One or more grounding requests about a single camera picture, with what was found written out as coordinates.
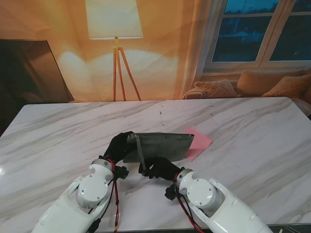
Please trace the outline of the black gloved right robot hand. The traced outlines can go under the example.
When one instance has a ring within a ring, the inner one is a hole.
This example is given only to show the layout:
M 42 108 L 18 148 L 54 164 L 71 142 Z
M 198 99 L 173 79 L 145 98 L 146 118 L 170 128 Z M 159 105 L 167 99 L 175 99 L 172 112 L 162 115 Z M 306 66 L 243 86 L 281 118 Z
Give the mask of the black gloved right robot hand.
M 144 177 L 149 179 L 163 178 L 167 181 L 173 181 L 181 171 L 181 168 L 164 157 L 147 158 L 145 160 L 145 169 L 142 164 L 138 168 L 138 172 Z

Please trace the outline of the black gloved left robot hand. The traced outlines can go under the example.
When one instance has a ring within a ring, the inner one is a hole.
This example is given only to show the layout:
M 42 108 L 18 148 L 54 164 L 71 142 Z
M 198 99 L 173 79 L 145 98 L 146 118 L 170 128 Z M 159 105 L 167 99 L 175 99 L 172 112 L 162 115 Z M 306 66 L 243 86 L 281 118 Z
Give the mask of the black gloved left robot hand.
M 113 137 L 103 155 L 103 158 L 105 160 L 111 160 L 114 164 L 116 164 L 123 160 L 129 153 L 134 151 L 136 149 L 136 145 L 127 143 L 128 136 L 132 133 L 132 131 L 129 131 L 120 133 Z

